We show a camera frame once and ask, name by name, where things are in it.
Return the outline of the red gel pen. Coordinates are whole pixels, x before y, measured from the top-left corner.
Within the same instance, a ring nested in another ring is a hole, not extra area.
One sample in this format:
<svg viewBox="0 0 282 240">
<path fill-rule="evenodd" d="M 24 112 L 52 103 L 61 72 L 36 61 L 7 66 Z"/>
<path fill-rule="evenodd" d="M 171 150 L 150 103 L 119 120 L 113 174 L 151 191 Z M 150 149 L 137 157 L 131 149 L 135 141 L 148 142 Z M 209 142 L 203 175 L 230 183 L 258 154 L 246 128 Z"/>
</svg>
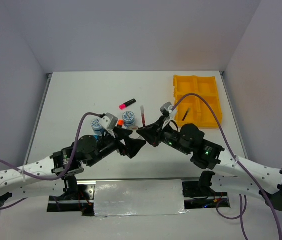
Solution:
<svg viewBox="0 0 282 240">
<path fill-rule="evenodd" d="M 146 123 L 145 123 L 145 112 L 143 105 L 140 106 L 140 112 L 141 112 L 142 127 L 144 128 L 146 126 Z"/>
</svg>

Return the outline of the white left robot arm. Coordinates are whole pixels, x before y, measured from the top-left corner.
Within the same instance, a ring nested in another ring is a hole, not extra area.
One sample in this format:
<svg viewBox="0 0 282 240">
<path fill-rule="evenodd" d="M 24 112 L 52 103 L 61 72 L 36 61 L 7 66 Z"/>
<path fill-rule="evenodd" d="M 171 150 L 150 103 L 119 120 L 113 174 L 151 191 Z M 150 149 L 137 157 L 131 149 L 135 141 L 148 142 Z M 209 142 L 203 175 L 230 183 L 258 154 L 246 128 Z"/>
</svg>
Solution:
<svg viewBox="0 0 282 240">
<path fill-rule="evenodd" d="M 63 195 L 69 200 L 76 198 L 79 187 L 75 175 L 84 171 L 83 165 L 92 167 L 113 152 L 130 159 L 138 154 L 146 142 L 130 138 L 131 134 L 131 130 L 116 127 L 114 134 L 106 133 L 99 138 L 77 137 L 71 146 L 22 167 L 0 160 L 9 167 L 0 171 L 0 210 L 5 209 L 9 200 L 21 202 L 41 193 Z"/>
</svg>

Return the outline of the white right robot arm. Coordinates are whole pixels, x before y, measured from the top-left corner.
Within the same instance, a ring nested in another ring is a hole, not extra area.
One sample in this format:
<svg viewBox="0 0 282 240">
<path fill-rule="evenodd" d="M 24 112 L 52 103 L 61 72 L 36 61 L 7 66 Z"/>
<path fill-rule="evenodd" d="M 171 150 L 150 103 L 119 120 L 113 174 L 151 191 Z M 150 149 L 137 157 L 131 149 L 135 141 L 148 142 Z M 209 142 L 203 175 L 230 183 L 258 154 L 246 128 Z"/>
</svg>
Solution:
<svg viewBox="0 0 282 240">
<path fill-rule="evenodd" d="M 137 133 L 150 145 L 164 143 L 192 157 L 190 161 L 202 169 L 198 190 L 204 196 L 212 192 L 237 193 L 264 200 L 267 206 L 282 212 L 282 168 L 264 166 L 243 157 L 232 156 L 229 150 L 204 139 L 194 124 L 185 124 L 179 131 L 163 125 L 160 118 L 142 127 Z"/>
</svg>

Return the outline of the orange highlighter marker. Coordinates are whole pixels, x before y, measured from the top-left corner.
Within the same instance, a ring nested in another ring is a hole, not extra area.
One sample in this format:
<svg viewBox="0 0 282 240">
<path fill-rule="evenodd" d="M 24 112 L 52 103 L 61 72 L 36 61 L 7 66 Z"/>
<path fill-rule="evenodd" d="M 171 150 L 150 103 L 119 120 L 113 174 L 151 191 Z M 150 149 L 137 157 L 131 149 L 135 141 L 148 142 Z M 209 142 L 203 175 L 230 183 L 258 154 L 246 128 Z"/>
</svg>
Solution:
<svg viewBox="0 0 282 240">
<path fill-rule="evenodd" d="M 122 128 L 123 125 L 124 125 L 124 121 L 121 120 L 121 119 L 119 119 L 118 122 L 117 122 L 117 127 L 118 127 L 118 128 Z"/>
</svg>

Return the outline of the blue paint jar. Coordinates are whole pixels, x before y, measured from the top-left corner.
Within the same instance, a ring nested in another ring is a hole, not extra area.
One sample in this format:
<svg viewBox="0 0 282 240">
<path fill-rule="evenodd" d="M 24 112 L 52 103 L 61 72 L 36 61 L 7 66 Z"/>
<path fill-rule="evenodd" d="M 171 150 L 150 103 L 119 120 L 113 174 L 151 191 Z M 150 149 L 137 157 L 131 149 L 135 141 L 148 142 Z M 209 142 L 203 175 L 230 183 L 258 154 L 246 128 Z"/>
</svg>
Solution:
<svg viewBox="0 0 282 240">
<path fill-rule="evenodd" d="M 101 136 L 104 133 L 104 128 L 100 124 L 100 118 L 94 118 L 90 125 L 95 135 Z"/>
<path fill-rule="evenodd" d="M 135 114 L 131 111 L 126 111 L 122 114 L 122 119 L 126 128 L 133 126 L 135 123 Z"/>
</svg>

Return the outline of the pink highlighter marker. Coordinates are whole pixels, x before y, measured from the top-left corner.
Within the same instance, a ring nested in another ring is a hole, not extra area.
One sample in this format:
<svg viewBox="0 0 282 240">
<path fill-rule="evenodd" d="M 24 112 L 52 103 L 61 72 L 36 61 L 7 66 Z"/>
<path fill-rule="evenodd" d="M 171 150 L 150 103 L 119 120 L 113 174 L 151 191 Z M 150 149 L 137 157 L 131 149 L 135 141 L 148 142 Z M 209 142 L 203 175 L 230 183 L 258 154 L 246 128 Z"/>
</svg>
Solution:
<svg viewBox="0 0 282 240">
<path fill-rule="evenodd" d="M 123 104 L 119 105 L 119 109 L 120 109 L 120 110 L 123 110 L 123 109 L 129 107 L 130 105 L 132 105 L 132 104 L 134 104 L 134 103 L 136 103 L 136 99 L 133 98 L 133 99 L 131 99 L 131 100 L 129 100 L 129 101 L 126 101 L 126 102 L 124 102 Z"/>
</svg>

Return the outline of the yellow compartment tray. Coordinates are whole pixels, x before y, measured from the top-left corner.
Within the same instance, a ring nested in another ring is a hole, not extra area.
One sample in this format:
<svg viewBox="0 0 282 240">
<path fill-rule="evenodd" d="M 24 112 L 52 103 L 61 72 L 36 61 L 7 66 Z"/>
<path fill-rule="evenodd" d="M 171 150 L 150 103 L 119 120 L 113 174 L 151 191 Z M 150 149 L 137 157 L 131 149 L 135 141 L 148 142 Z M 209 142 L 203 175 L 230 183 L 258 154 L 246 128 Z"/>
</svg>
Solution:
<svg viewBox="0 0 282 240">
<path fill-rule="evenodd" d="M 188 96 L 178 104 L 174 118 L 178 127 L 194 124 L 198 128 L 218 128 L 217 123 L 222 122 L 222 111 L 215 77 L 174 75 L 173 87 L 176 103 L 188 93 L 194 93 L 203 98 L 200 100 L 196 96 Z M 187 108 L 190 108 L 190 111 L 185 121 L 181 121 Z"/>
</svg>

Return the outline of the right table aluminium rail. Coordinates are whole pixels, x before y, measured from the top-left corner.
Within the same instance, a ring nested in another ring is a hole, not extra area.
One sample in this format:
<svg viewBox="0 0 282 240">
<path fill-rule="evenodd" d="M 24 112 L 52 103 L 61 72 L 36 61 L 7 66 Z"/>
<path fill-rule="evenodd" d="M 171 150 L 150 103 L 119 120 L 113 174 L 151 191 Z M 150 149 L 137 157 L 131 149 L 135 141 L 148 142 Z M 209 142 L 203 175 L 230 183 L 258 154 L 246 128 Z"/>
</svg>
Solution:
<svg viewBox="0 0 282 240">
<path fill-rule="evenodd" d="M 237 130 L 237 133 L 238 133 L 240 144 L 241 144 L 241 147 L 242 147 L 242 150 L 243 150 L 244 157 L 248 158 L 246 147 L 245 147 L 245 144 L 244 144 L 244 141 L 243 141 L 243 138 L 242 138 L 242 134 L 241 134 L 241 131 L 240 131 L 240 128 L 239 128 L 239 124 L 238 124 L 238 121 L 237 121 L 237 118 L 236 118 L 233 101 L 232 101 L 232 98 L 230 96 L 229 90 L 226 86 L 224 73 L 225 73 L 224 71 L 219 71 L 221 81 L 222 81 L 222 84 L 223 84 L 223 87 L 224 87 L 224 90 L 225 90 L 225 93 L 226 93 L 226 96 L 227 96 L 227 100 L 228 100 L 228 103 L 229 103 L 229 106 L 230 106 L 230 109 L 231 109 L 231 113 L 232 113 L 232 116 L 233 116 L 235 127 L 236 127 L 236 130 Z"/>
</svg>

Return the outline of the table aluminium rail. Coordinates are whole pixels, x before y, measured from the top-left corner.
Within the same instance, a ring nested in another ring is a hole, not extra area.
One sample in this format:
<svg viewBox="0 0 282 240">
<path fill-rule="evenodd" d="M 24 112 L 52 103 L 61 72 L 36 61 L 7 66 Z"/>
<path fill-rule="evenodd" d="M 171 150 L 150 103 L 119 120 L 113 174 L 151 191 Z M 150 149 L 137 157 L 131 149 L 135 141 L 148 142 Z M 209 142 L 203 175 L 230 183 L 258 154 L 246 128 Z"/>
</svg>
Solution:
<svg viewBox="0 0 282 240">
<path fill-rule="evenodd" d="M 243 138 L 242 138 L 242 134 L 241 134 L 241 131 L 240 131 L 240 128 L 239 128 L 239 124 L 238 124 L 238 121 L 237 121 L 237 118 L 236 118 L 233 101 L 232 101 L 232 98 L 230 96 L 229 90 L 226 86 L 224 73 L 225 73 L 224 71 L 219 71 L 221 81 L 222 81 L 222 84 L 223 84 L 223 87 L 224 87 L 224 90 L 225 90 L 225 93 L 226 93 L 226 96 L 227 96 L 227 100 L 228 100 L 228 103 L 229 103 L 229 106 L 230 106 L 230 109 L 231 109 L 231 113 L 232 113 L 232 116 L 233 116 L 235 127 L 236 127 L 236 130 L 237 130 L 237 133 L 238 133 L 240 144 L 241 144 L 241 147 L 242 147 L 242 150 L 243 150 L 244 157 L 248 158 L 246 147 L 245 147 L 245 144 L 244 144 L 244 141 L 243 141 Z"/>
<path fill-rule="evenodd" d="M 36 130 L 37 130 L 37 127 L 38 127 L 40 116 L 41 116 L 41 113 L 42 113 L 42 110 L 43 110 L 43 106 L 44 106 L 44 102 L 45 102 L 45 99 L 46 99 L 46 95 L 47 95 L 48 88 L 49 88 L 49 85 L 50 85 L 51 77 L 52 77 L 52 73 L 48 73 L 46 75 L 46 83 L 45 83 L 45 86 L 44 86 L 44 91 L 43 91 L 42 98 L 40 100 L 40 105 L 39 105 L 38 113 L 36 115 L 36 119 L 35 119 L 35 123 L 34 123 L 34 128 L 33 128 L 32 134 L 31 134 L 30 143 L 29 143 L 29 149 L 32 148 L 32 144 L 33 144 L 34 137 L 35 137 L 35 134 L 36 134 Z"/>
</svg>

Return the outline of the left table aluminium rail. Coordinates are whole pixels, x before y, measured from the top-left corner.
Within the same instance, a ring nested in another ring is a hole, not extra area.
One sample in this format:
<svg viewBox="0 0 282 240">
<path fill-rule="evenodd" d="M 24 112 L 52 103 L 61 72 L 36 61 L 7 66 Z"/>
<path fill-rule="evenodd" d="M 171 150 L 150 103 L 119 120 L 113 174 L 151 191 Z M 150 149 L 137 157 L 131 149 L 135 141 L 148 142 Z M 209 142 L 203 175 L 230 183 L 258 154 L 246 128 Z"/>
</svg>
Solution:
<svg viewBox="0 0 282 240">
<path fill-rule="evenodd" d="M 51 77 L 52 77 L 52 73 L 48 73 L 46 75 L 46 83 L 45 83 L 45 86 L 44 86 L 44 91 L 43 91 L 42 98 L 40 100 L 40 105 L 39 105 L 38 113 L 36 115 L 36 119 L 35 119 L 35 123 L 34 123 L 34 128 L 33 128 L 32 134 L 31 134 L 30 143 L 29 143 L 29 149 L 32 148 L 32 144 L 33 144 L 34 137 L 35 137 L 35 134 L 36 134 L 36 130 L 37 130 L 37 127 L 38 127 L 40 116 L 41 116 L 41 113 L 42 113 L 42 110 L 43 110 L 43 106 L 44 106 L 44 102 L 45 102 L 45 99 L 46 99 L 46 95 L 47 95 L 48 88 L 49 88 L 49 85 L 50 85 Z"/>
</svg>

